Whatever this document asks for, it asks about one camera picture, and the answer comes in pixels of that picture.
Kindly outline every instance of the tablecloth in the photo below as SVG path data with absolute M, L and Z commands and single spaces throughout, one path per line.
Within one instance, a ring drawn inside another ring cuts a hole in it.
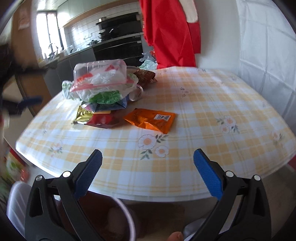
M 198 148 L 225 171 L 246 178 L 265 177 L 296 154 L 285 121 L 234 74 L 193 67 L 155 72 L 158 82 L 122 115 L 134 108 L 174 112 L 167 135 L 125 121 L 114 129 L 73 125 L 79 102 L 59 93 L 28 125 L 16 149 L 56 177 L 99 149 L 103 164 L 89 190 L 141 201 L 209 197 L 193 164 Z

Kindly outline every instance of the black appliance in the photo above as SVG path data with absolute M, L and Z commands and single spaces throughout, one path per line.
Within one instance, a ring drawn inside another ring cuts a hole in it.
M 93 47 L 96 60 L 123 59 L 126 65 L 140 66 L 143 48 L 139 19 L 135 12 L 97 23 L 102 43 Z
M 102 41 L 142 32 L 138 12 L 124 14 L 96 23 Z

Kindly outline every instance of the blue gripper pad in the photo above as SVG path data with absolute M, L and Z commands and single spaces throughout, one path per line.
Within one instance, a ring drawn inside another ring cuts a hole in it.
M 75 181 L 74 197 L 78 200 L 80 197 L 85 196 L 89 186 L 91 185 L 94 177 L 100 169 L 103 161 L 102 152 L 95 150 L 86 161 L 86 166 L 80 176 Z
M 220 200 L 223 195 L 222 181 L 199 150 L 194 152 L 193 162 L 211 195 Z

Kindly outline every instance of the kitchen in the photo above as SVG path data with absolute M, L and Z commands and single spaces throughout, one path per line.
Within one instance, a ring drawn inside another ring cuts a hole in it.
M 120 58 L 139 66 L 142 53 L 151 50 L 135 0 L 33 0 L 31 18 L 38 64 L 53 68 L 44 75 L 52 97 L 61 91 L 62 81 L 73 80 L 77 63 Z

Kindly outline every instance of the faucet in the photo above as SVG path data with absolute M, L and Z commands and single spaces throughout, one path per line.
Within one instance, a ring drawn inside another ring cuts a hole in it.
M 55 52 L 54 52 L 54 50 L 53 50 L 52 44 L 53 44 L 53 43 L 50 43 L 49 46 L 48 46 L 48 48 L 50 48 L 51 51 L 52 51 L 52 52 L 49 54 L 49 59 L 53 59 L 54 56 L 55 56 Z

